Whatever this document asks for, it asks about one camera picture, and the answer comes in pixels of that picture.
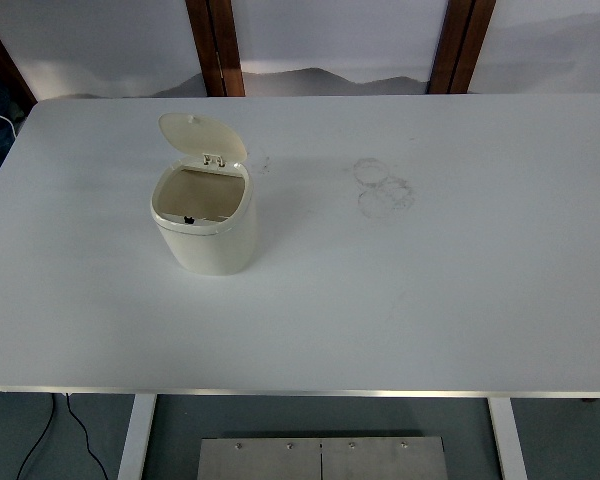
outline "power cord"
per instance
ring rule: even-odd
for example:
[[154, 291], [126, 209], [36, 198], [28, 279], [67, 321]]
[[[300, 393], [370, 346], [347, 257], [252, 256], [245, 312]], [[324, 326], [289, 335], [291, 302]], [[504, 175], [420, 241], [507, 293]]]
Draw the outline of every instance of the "power cord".
[[18, 470], [18, 476], [16, 477], [16, 480], [20, 479], [20, 474], [22, 473], [22, 470], [24, 469], [24, 465], [27, 463], [27, 460], [29, 460], [29, 457], [31, 456], [33, 451], [36, 449], [38, 444], [44, 438], [44, 435], [47, 433], [47, 430], [49, 430], [49, 425], [51, 425], [51, 420], [53, 420], [53, 414], [56, 411], [56, 399], [53, 396], [53, 393], [51, 393], [50, 395], [51, 395], [51, 414], [49, 415], [49, 420], [47, 420], [47, 426], [44, 427], [42, 434], [38, 437], [38, 441], [33, 445], [33, 447], [31, 447], [31, 450], [29, 450], [29, 453], [27, 453], [27, 456], [24, 457], [24, 460], [22, 461], [22, 464], [20, 465], [20, 470]]
[[93, 459], [98, 462], [98, 465], [100, 465], [100, 468], [102, 469], [102, 473], [104, 474], [104, 478], [105, 480], [109, 480], [109, 477], [107, 476], [107, 471], [104, 469], [104, 466], [102, 465], [102, 463], [100, 462], [100, 460], [98, 460], [98, 457], [96, 457], [93, 452], [91, 451], [91, 448], [89, 447], [89, 434], [87, 433], [87, 428], [84, 426], [84, 423], [82, 423], [80, 421], [80, 419], [76, 416], [75, 413], [73, 413], [73, 410], [71, 410], [71, 402], [69, 401], [69, 394], [67, 393], [66, 395], [67, 397], [67, 408], [69, 409], [69, 413], [71, 414], [71, 416], [73, 418], [76, 419], [76, 422], [78, 422], [80, 424], [80, 426], [82, 427], [82, 430], [84, 430], [84, 436], [87, 439], [87, 452], [89, 452], [89, 455], [91, 455], [93, 457]]
[[0, 115], [0, 118], [2, 120], [4, 120], [5, 122], [7, 122], [9, 125], [11, 125], [11, 132], [13, 133], [13, 138], [16, 138], [16, 127], [13, 126], [13, 123], [11, 123], [11, 120], [9, 120], [6, 117], [3, 117], [2, 115]]

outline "black cable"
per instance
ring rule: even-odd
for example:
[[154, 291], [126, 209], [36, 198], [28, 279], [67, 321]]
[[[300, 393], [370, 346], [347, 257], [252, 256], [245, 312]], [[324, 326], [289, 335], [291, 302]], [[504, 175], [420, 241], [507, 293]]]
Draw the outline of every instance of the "black cable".
[[80, 421], [80, 419], [78, 417], [76, 417], [75, 413], [73, 413], [73, 411], [71, 410], [71, 402], [69, 401], [69, 394], [67, 393], [67, 408], [69, 409], [69, 413], [71, 414], [71, 416], [73, 418], [76, 419], [76, 422], [78, 422], [80, 424], [80, 426], [82, 427], [82, 430], [84, 430], [84, 436], [87, 439], [87, 452], [89, 452], [89, 455], [91, 455], [93, 457], [93, 459], [98, 462], [98, 465], [100, 465], [100, 468], [102, 469], [102, 473], [104, 474], [104, 478], [106, 480], [109, 480], [109, 477], [107, 475], [107, 471], [104, 469], [104, 466], [102, 465], [102, 463], [100, 462], [100, 460], [98, 460], [98, 457], [96, 457], [93, 452], [91, 451], [91, 448], [89, 447], [89, 434], [87, 433], [87, 428], [84, 426], [84, 423], [82, 423]]
[[19, 480], [20, 474], [22, 474], [22, 469], [24, 469], [24, 465], [27, 463], [27, 460], [29, 460], [29, 457], [31, 456], [33, 451], [36, 449], [38, 444], [44, 438], [45, 433], [47, 433], [47, 430], [49, 430], [49, 425], [51, 425], [51, 420], [53, 420], [53, 414], [56, 411], [56, 399], [53, 396], [53, 393], [51, 393], [50, 395], [51, 395], [51, 414], [49, 415], [49, 420], [47, 420], [47, 426], [44, 427], [42, 434], [38, 437], [38, 441], [33, 445], [33, 447], [31, 447], [31, 450], [29, 450], [29, 453], [27, 453], [27, 456], [24, 457], [22, 464], [20, 464], [20, 470], [18, 470], [18, 476], [16, 477], [16, 480]]

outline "wall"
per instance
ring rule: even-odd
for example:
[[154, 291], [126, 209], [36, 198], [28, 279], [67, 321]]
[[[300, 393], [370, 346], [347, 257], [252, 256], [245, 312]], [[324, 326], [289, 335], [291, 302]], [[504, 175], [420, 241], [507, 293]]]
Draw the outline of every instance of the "wall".
[[498, 0], [469, 90], [600, 92], [600, 0]]
[[446, 5], [234, 0], [247, 95], [424, 93]]
[[150, 96], [201, 72], [184, 0], [0, 0], [0, 39], [38, 100]]

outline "white cable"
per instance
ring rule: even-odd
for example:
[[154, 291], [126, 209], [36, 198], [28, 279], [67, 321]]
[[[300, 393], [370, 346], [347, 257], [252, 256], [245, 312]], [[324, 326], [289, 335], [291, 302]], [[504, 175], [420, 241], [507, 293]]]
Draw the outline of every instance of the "white cable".
[[9, 125], [11, 125], [11, 131], [13, 132], [13, 138], [15, 140], [15, 138], [16, 138], [16, 128], [13, 126], [13, 123], [11, 123], [11, 120], [9, 120], [8, 118], [3, 117], [2, 115], [0, 115], [0, 118], [3, 119], [4, 121], [8, 122]]

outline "wooden door frame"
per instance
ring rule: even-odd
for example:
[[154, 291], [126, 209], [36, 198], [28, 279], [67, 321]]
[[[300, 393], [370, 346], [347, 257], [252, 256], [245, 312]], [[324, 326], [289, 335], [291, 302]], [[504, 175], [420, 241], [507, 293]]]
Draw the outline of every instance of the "wooden door frame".
[[427, 93], [467, 93], [496, 0], [449, 0]]

